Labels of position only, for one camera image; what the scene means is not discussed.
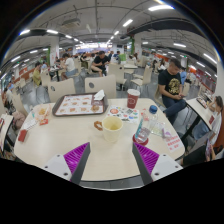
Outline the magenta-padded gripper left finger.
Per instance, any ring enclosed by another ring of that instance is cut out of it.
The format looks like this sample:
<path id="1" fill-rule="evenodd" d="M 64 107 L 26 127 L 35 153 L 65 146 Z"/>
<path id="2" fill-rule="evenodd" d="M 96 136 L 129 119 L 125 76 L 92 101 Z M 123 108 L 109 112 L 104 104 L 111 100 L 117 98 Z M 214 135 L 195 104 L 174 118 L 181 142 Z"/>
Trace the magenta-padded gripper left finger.
<path id="1" fill-rule="evenodd" d="M 43 166 L 43 169 L 79 185 L 89 154 L 90 143 L 87 142 L 64 155 L 56 154 Z"/>

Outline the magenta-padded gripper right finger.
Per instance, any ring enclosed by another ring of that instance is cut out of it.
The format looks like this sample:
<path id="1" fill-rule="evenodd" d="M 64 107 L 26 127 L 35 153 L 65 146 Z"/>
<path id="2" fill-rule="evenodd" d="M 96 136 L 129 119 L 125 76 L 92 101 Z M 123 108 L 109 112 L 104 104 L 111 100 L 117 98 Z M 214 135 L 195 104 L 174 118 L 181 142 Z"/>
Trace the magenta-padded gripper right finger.
<path id="1" fill-rule="evenodd" d="M 147 185 L 182 169 L 175 160 L 167 154 L 157 154 L 153 150 L 134 143 L 132 153 L 137 162 L 143 184 Z"/>

